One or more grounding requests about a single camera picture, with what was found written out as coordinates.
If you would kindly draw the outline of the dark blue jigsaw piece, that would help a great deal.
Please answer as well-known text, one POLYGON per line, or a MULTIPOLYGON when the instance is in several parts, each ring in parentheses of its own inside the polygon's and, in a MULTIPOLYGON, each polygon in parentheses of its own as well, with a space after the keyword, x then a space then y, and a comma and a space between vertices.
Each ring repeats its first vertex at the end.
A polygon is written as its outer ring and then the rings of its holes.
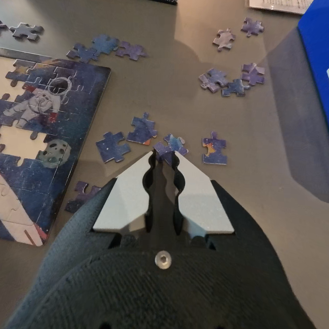
POLYGON ((141 118, 133 117, 131 125, 134 126, 134 131, 127 134, 127 141, 149 146, 151 139, 157 137, 158 131, 154 129, 155 122, 148 120, 148 116, 149 113, 144 112, 141 118))
POLYGON ((118 144, 125 140, 125 136, 122 132, 116 134, 107 132, 103 137, 102 140, 97 141, 95 144, 104 163, 108 163, 112 160, 116 163, 122 162, 124 160, 123 155, 131 152, 130 146, 127 143, 122 145, 118 144))

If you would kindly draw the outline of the star print jigsaw piece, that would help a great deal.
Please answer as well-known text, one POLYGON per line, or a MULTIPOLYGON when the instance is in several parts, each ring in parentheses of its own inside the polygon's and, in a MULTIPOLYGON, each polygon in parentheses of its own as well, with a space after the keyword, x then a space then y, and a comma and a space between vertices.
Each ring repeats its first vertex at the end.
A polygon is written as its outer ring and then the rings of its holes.
POLYGON ((218 139, 217 132, 211 131, 210 138, 203 138, 202 146, 207 148, 207 153, 202 155, 203 164, 227 165, 227 156, 222 154, 226 140, 218 139))

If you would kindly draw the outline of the space jigsaw puzzle board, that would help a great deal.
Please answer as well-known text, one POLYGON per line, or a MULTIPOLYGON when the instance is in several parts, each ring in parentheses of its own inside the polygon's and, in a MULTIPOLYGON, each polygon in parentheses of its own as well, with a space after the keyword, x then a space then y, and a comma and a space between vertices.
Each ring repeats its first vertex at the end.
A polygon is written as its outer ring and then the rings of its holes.
POLYGON ((1 48, 1 240, 42 246, 111 69, 1 48))

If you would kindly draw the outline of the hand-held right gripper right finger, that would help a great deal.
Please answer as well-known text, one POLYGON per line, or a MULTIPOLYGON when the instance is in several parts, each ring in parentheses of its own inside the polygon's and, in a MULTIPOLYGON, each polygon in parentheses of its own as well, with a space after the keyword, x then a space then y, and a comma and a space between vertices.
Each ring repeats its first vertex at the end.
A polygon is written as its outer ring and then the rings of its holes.
POLYGON ((233 234, 234 228, 211 179, 178 151, 172 152, 174 185, 177 190, 173 213, 175 233, 191 238, 233 234))

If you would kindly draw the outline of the blue box with tag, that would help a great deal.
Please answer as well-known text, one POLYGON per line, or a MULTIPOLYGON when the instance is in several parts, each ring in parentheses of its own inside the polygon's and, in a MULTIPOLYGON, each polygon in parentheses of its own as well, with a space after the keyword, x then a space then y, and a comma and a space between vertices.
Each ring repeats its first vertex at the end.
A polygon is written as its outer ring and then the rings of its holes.
POLYGON ((329 1, 314 0, 299 20, 298 29, 329 122, 329 1))

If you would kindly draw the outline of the blue pale-patch jigsaw piece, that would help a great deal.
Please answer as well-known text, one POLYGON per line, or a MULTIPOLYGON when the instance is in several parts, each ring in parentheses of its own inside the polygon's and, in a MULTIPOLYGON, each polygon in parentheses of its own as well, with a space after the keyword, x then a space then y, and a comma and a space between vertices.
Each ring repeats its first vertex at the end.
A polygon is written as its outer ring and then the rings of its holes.
POLYGON ((172 153, 177 151, 182 156, 188 153, 188 150, 184 147, 185 141, 181 137, 174 137, 173 134, 168 134, 164 137, 167 142, 167 146, 161 142, 156 143, 153 148, 157 152, 158 162, 166 162, 170 167, 172 166, 172 153))

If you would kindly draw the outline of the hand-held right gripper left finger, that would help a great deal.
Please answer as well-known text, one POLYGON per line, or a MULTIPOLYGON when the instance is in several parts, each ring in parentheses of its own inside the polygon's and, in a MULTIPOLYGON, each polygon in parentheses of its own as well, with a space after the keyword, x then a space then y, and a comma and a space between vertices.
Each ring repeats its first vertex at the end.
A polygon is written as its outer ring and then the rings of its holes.
POLYGON ((117 176, 94 225, 95 232, 133 233, 146 229, 150 196, 145 177, 155 165, 150 151, 117 176))

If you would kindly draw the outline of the row of puzzle pieces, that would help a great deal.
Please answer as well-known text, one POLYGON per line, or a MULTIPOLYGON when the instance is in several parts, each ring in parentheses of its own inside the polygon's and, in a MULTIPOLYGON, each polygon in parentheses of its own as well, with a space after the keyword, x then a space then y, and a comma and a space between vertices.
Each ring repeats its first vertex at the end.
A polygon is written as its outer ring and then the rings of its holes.
MULTIPOLYGON (((16 39, 26 38, 33 42, 36 42, 44 31, 42 26, 31 26, 26 23, 19 23, 16 27, 8 27, 3 22, 0 22, 0 28, 1 31, 10 30, 12 36, 16 39)), ((97 61, 101 54, 109 55, 111 52, 115 52, 115 55, 118 57, 128 56, 130 60, 134 61, 137 61, 140 57, 148 57, 141 45, 120 41, 105 34, 94 37, 91 47, 76 43, 66 56, 74 60, 79 59, 80 62, 87 64, 90 60, 97 61)))

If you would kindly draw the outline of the laminated instruction sheet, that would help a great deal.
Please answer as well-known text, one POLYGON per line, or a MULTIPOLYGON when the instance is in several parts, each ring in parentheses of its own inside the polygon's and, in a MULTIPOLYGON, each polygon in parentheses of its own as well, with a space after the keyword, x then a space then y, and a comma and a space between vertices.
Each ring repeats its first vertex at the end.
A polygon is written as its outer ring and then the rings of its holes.
POLYGON ((303 15, 312 2, 312 0, 249 0, 249 7, 303 15))

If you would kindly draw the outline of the purple orange jigsaw piece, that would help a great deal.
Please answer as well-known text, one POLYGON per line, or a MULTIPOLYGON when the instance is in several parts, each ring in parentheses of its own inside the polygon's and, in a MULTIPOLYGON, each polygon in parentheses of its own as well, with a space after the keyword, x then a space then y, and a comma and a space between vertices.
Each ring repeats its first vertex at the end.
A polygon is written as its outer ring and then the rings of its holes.
POLYGON ((67 202, 64 210, 74 214, 77 212, 86 202, 92 199, 100 190, 101 187, 93 185, 89 192, 86 192, 89 183, 78 181, 75 186, 77 192, 76 198, 67 202))

